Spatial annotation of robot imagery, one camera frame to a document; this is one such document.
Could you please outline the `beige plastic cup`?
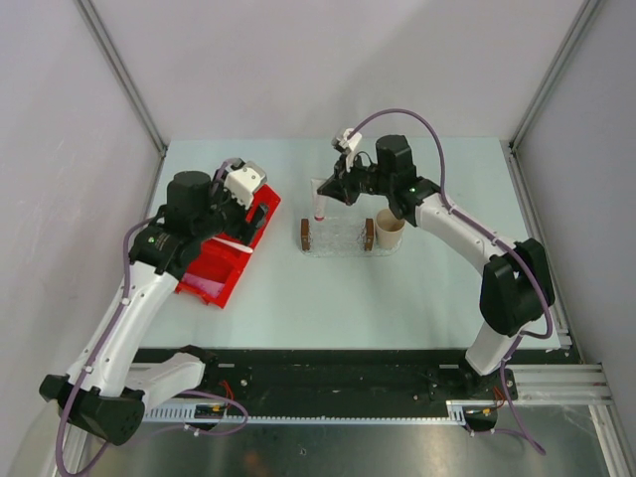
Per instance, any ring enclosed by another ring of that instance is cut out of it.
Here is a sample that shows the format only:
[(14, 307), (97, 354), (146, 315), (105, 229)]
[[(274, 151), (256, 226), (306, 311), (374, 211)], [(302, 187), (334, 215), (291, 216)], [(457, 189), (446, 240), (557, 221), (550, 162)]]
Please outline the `beige plastic cup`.
[(380, 210), (375, 219), (377, 245), (382, 249), (395, 248), (401, 241), (406, 222), (398, 219), (390, 209)]

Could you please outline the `pink toothpaste tube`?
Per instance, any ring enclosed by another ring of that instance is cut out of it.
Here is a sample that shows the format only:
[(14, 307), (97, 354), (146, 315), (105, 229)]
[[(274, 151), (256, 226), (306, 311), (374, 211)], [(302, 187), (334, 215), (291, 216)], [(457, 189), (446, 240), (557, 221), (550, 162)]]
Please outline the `pink toothpaste tube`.
[(217, 298), (225, 285), (211, 279), (187, 273), (181, 280), (181, 284), (189, 291), (199, 296), (210, 296)]

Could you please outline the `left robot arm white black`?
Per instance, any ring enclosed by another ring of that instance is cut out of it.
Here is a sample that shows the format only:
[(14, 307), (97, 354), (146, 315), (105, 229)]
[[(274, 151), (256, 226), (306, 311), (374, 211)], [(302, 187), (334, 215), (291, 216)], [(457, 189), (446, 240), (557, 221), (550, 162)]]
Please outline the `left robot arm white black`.
[(223, 166), (214, 176), (174, 176), (156, 215), (136, 236), (125, 237), (122, 284), (90, 341), (64, 374), (47, 375), (40, 385), (41, 396), (59, 405), (62, 424), (119, 446), (131, 439), (146, 411), (188, 391), (205, 398), (218, 389), (213, 357), (194, 346), (136, 378), (129, 370), (155, 315), (203, 243), (218, 235), (253, 243), (266, 220), (267, 207), (255, 201), (265, 182), (265, 172), (252, 163)]

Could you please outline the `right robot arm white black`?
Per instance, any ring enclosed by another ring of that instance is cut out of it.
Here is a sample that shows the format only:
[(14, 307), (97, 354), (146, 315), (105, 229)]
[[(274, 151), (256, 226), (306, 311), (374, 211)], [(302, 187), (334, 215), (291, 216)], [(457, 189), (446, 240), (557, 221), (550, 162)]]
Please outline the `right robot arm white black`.
[(458, 386), (467, 397), (482, 398), (494, 387), (492, 373), (529, 335), (529, 325), (550, 316), (555, 291), (546, 250), (534, 238), (513, 241), (486, 228), (440, 185), (419, 176), (405, 136), (378, 139), (370, 163), (359, 155), (361, 139), (351, 129), (333, 139), (339, 158), (316, 194), (347, 206), (361, 195), (383, 197), (397, 220), (434, 235), (480, 273), (484, 323), (464, 355), (468, 368), (458, 374)]

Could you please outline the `white toothpaste tube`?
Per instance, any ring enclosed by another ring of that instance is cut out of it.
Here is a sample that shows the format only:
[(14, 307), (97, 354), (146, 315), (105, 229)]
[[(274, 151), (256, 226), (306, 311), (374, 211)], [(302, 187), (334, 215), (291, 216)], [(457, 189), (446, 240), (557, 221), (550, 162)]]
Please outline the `white toothpaste tube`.
[(310, 180), (311, 193), (312, 193), (312, 205), (313, 205), (313, 217), (316, 222), (322, 222), (325, 219), (327, 197), (318, 193), (319, 188), (325, 182), (326, 180), (322, 178), (312, 178)]

